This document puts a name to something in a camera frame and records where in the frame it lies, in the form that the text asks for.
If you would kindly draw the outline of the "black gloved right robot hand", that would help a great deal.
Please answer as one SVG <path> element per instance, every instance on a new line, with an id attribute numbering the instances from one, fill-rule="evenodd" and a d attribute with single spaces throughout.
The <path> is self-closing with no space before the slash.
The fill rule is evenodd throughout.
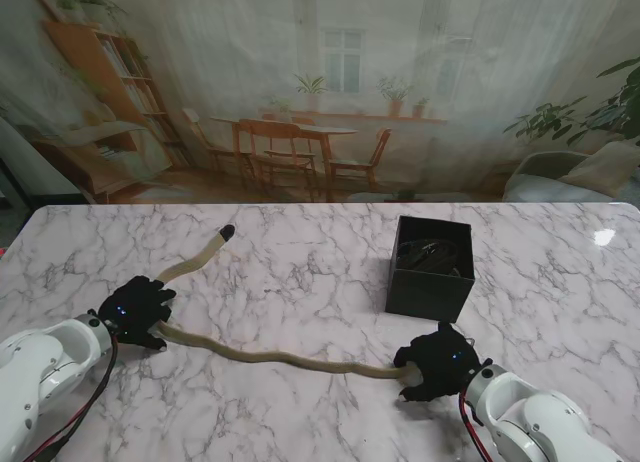
<path id="1" fill-rule="evenodd" d="M 473 346 L 450 323 L 439 322 L 435 332 L 414 338 L 401 347 L 393 364 L 414 364 L 422 375 L 417 386 L 405 387 L 399 395 L 406 401 L 430 402 L 463 392 L 472 378 L 493 360 L 480 361 Z"/>

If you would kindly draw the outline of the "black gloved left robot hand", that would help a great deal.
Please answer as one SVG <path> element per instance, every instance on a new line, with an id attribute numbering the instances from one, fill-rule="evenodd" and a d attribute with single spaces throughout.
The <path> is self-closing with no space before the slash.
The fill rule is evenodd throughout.
<path id="1" fill-rule="evenodd" d="M 159 280 L 136 276 L 111 294 L 99 307 L 97 317 L 120 344 L 154 351 L 166 349 L 166 342 L 150 333 L 158 322 L 167 322 L 172 310 L 168 302 L 176 292 Z"/>

